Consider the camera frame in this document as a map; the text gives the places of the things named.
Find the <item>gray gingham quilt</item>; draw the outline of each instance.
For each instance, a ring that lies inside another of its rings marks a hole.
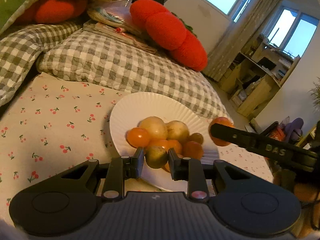
[[[154,92],[173,98],[205,118],[230,118],[200,72],[122,42],[78,30],[39,56],[38,71],[67,81],[88,82],[127,92]]]
[[[0,36],[0,106],[9,102],[37,57],[80,29],[78,21],[59,25],[12,26]]]

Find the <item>cherry tomato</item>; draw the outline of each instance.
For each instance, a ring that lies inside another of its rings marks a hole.
[[[150,134],[146,129],[135,127],[127,132],[128,143],[135,147],[146,147],[150,142]]]
[[[164,140],[164,139],[151,140],[148,144],[148,148],[151,146],[160,146],[160,147],[164,148],[166,151],[169,150],[168,141]]]
[[[183,145],[182,155],[200,160],[204,152],[200,143],[190,141]]]
[[[174,148],[176,154],[181,154],[182,145],[177,140],[168,140],[168,148]]]

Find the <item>orange tomato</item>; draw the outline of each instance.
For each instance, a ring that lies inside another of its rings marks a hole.
[[[204,152],[200,143],[189,141],[183,145],[182,155],[200,160]]]
[[[178,155],[178,157],[179,157],[180,159],[183,158],[183,156],[182,156],[181,154],[177,154],[177,155]],[[164,169],[164,170],[167,171],[167,172],[170,172],[169,161],[166,163],[165,166],[162,167],[162,169]]]
[[[135,147],[146,147],[150,142],[150,134],[146,129],[135,127],[127,132],[128,143]]]
[[[164,140],[164,139],[155,139],[155,140],[151,140],[148,144],[148,147],[151,147],[151,146],[160,146],[162,148],[164,148],[166,151],[169,150],[169,146],[168,146],[168,141],[167,140]]]
[[[176,154],[181,154],[182,145],[177,140],[168,140],[168,149],[173,148]]]
[[[222,146],[222,147],[228,146],[230,144],[229,142],[226,142],[226,141],[223,141],[221,139],[218,139],[218,138],[211,136],[210,129],[211,129],[211,126],[215,123],[223,124],[225,126],[229,126],[229,127],[234,128],[232,122],[226,117],[217,117],[217,118],[213,119],[211,121],[211,123],[209,124],[209,135],[211,137],[211,140],[214,142],[214,144],[217,146]]]

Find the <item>red plush cushion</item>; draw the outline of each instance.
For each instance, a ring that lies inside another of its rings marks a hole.
[[[208,63],[207,53],[200,41],[190,31],[187,31],[182,45],[170,51],[170,54],[176,61],[195,71],[203,70]]]
[[[130,6],[132,21],[142,30],[145,30],[147,19],[159,12],[168,12],[162,4],[153,0],[137,0]]]
[[[146,21],[146,30],[156,43],[168,50],[177,49],[187,36],[182,21],[170,12],[150,16]]]
[[[23,25],[32,23],[39,5],[39,1],[31,5],[20,17],[16,19],[14,24]]]
[[[80,15],[87,2],[80,0],[40,0],[35,14],[36,23],[55,24]]]

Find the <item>plastic bag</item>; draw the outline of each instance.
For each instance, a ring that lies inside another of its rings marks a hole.
[[[120,0],[115,2],[95,0],[89,6],[87,13],[92,20],[112,27],[124,28],[135,35],[140,35],[141,31],[132,22],[129,11],[131,3],[132,0]]]

